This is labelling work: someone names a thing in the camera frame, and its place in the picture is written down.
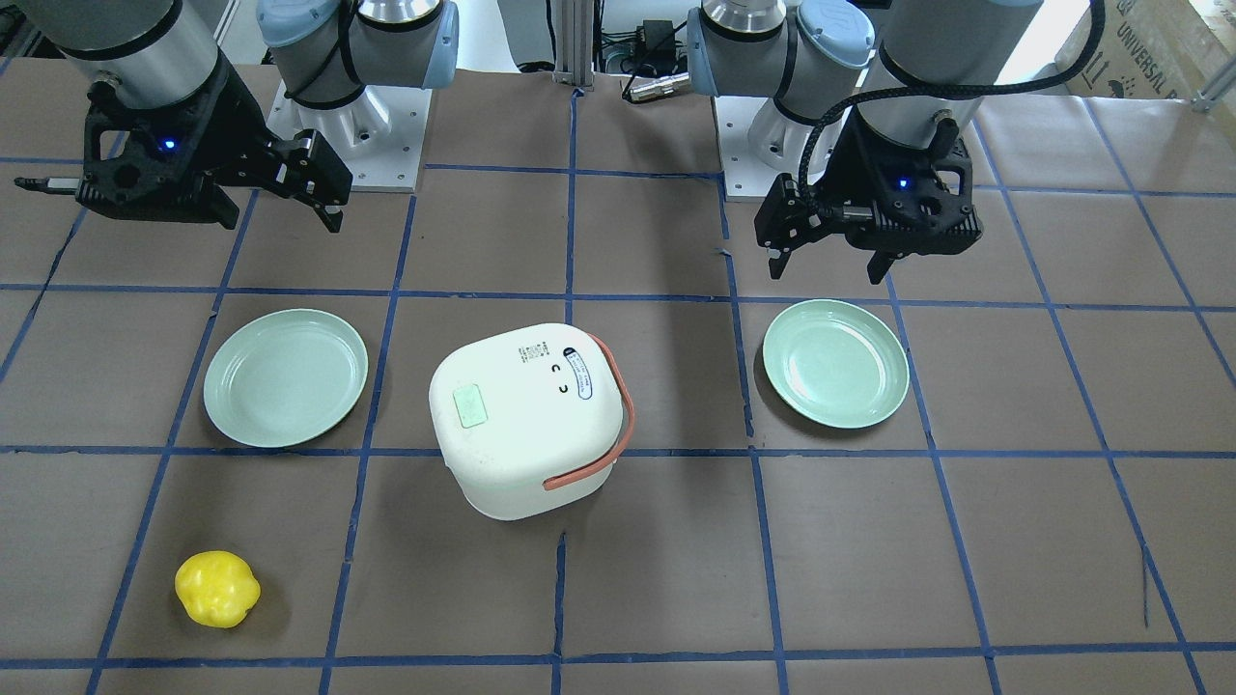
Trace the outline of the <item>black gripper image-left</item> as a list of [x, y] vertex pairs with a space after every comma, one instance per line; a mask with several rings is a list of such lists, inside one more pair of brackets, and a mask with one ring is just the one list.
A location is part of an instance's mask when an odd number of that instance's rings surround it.
[[120, 75], [98, 70], [87, 96], [82, 176], [14, 178], [25, 190], [72, 195], [103, 216], [151, 223], [239, 224], [225, 185], [257, 185], [302, 202], [328, 232], [344, 229], [352, 172], [326, 137], [281, 139], [225, 54], [180, 101], [124, 105]]

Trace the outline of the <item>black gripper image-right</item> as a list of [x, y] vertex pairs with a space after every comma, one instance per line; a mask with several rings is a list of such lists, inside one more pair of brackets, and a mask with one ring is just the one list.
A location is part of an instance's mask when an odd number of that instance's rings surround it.
[[[852, 111], [811, 202], [831, 232], [873, 251], [870, 284], [883, 283], [897, 257], [958, 255], [983, 237], [971, 202], [971, 161], [950, 110], [928, 120], [922, 147], [896, 143]], [[756, 245], [772, 279], [792, 254], [822, 240], [822, 223], [790, 173], [777, 173], [755, 214]]]

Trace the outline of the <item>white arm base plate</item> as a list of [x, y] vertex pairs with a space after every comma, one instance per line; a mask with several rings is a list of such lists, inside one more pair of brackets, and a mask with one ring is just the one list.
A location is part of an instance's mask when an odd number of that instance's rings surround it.
[[781, 173], [795, 176], [812, 127], [784, 115], [771, 96], [716, 96], [728, 202], [759, 203]]
[[314, 110], [274, 96], [267, 127], [282, 139], [313, 129], [352, 172], [353, 192], [414, 193], [434, 92], [370, 85], [349, 105]]

